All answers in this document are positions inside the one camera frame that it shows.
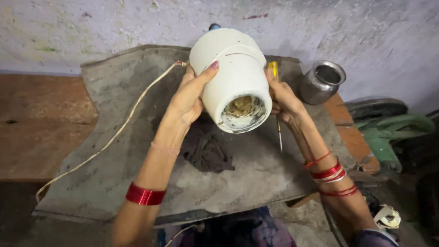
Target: green object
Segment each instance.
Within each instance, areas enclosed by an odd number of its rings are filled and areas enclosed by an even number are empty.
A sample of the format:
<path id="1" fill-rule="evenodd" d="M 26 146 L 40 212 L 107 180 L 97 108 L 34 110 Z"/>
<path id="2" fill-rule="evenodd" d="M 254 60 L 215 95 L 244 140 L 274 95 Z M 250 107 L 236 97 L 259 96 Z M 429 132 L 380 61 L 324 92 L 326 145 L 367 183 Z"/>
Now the green object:
<path id="1" fill-rule="evenodd" d="M 355 123 L 381 165 L 381 173 L 401 172 L 402 166 L 390 141 L 430 134 L 435 131 L 431 119 L 420 114 L 405 114 Z"/>

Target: woman's right hand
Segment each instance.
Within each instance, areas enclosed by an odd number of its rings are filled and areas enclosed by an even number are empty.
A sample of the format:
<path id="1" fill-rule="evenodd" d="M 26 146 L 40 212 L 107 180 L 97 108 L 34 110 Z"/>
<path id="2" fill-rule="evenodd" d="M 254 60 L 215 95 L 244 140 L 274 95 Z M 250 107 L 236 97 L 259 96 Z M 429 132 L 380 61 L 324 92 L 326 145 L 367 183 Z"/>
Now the woman's right hand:
<path id="1" fill-rule="evenodd" d="M 270 95 L 273 99 L 271 114 L 276 115 L 280 121 L 290 124 L 294 117 L 306 113 L 302 102 L 294 95 L 293 90 L 285 82 L 279 82 L 271 69 L 265 70 Z"/>

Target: grey cloth mat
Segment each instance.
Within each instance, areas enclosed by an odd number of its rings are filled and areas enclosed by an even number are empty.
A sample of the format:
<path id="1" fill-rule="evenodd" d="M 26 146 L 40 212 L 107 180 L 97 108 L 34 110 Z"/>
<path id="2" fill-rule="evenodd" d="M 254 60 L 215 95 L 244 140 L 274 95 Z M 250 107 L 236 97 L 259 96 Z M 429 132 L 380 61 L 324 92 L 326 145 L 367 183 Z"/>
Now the grey cloth mat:
<path id="1" fill-rule="evenodd" d="M 100 150 L 125 122 L 148 84 L 175 61 L 187 61 L 189 51 L 185 47 L 145 45 L 103 61 L 82 64 L 84 82 L 99 117 L 90 136 L 62 162 L 57 176 Z M 278 62 L 281 79 L 295 89 L 302 78 L 298 59 L 267 56 L 267 60 Z M 176 67 L 153 86 L 117 140 L 82 168 L 52 184 L 33 214 L 77 222 L 112 220 L 184 71 Z M 322 105 L 306 108 L 329 148 L 346 168 L 353 167 L 355 161 L 326 109 Z M 233 156 L 235 171 L 203 173 L 179 157 L 156 225 L 243 211 L 315 191 L 308 171 L 302 167 L 304 160 L 293 135 L 285 125 L 281 127 L 283 153 L 273 116 L 244 134 L 229 134 L 216 128 Z"/>

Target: electrical wire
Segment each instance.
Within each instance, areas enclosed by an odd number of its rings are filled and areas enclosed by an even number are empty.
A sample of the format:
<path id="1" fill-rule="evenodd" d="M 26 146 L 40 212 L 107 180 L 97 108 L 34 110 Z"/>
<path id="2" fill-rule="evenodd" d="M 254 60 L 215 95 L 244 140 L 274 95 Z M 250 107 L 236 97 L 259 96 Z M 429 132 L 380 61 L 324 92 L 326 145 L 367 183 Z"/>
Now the electrical wire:
<path id="1" fill-rule="evenodd" d="M 176 235 L 174 235 L 171 238 L 171 240 L 169 240 L 169 242 L 165 245 L 165 247 L 168 247 L 171 244 L 172 240 L 174 240 L 178 235 L 180 235 L 180 233 L 182 233 L 182 232 L 186 231 L 187 229 L 192 228 L 194 226 L 196 226 L 196 224 L 192 224 L 192 225 L 190 225 L 188 227 L 185 227 L 185 228 L 181 229 L 181 231 L 179 231 Z"/>
<path id="2" fill-rule="evenodd" d="M 80 167 L 82 167 L 83 165 L 85 165 L 87 162 L 89 162 L 90 160 L 92 160 L 94 157 L 98 156 L 102 151 L 106 150 L 106 148 L 108 146 L 110 146 L 112 144 L 112 142 L 114 141 L 114 139 L 120 134 L 120 132 L 122 132 L 122 130 L 125 128 L 125 126 L 127 125 L 127 123 L 129 122 L 129 120 L 131 119 L 131 117 L 134 114 L 134 111 L 136 110 L 137 105 L 140 103 L 140 101 L 145 97 L 146 92 L 148 92 L 148 90 L 154 86 L 154 84 L 156 84 L 158 81 L 160 81 L 163 77 L 165 77 L 175 66 L 180 65 L 182 67 L 186 67 L 187 63 L 186 62 L 182 62 L 182 61 L 177 61 L 175 63 L 173 63 L 171 65 L 171 67 L 169 67 L 169 69 L 167 69 L 163 74 L 161 74 L 161 76 L 159 76 L 157 79 L 155 79 L 151 84 L 149 84 L 149 86 L 145 89 L 145 91 L 143 91 L 143 93 L 140 95 L 139 99 L 137 100 L 136 104 L 134 105 L 133 109 L 130 112 L 130 115 L 128 116 L 128 118 L 126 119 L 125 123 L 122 125 L 122 127 L 120 127 L 120 129 L 116 132 L 116 134 L 113 136 L 113 138 L 111 138 L 111 140 L 105 145 L 105 147 L 103 147 L 99 152 L 93 154 L 92 156 L 90 156 L 90 158 L 88 158 L 86 161 L 82 162 L 81 164 L 77 165 L 75 168 L 71 169 L 70 171 L 67 171 L 59 176 L 57 176 L 56 178 L 50 180 L 47 184 L 45 184 L 43 187 L 41 187 L 38 192 L 35 195 L 36 201 L 38 203 L 40 203 L 40 193 L 43 192 L 47 186 L 49 186 L 50 184 L 52 184 L 53 182 L 57 181 L 58 179 L 64 177 L 65 175 L 74 172 L 76 170 L 78 170 Z"/>

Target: dark rag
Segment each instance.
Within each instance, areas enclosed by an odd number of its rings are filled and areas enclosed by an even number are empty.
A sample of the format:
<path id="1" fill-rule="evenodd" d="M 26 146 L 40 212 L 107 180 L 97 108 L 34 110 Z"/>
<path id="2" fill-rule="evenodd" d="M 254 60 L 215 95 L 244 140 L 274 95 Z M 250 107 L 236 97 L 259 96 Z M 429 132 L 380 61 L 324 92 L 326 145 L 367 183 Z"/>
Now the dark rag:
<path id="1" fill-rule="evenodd" d="M 216 134 L 205 133 L 195 122 L 184 138 L 180 153 L 199 171 L 220 173 L 224 170 L 234 171 L 232 157 L 229 156 L 218 141 Z"/>

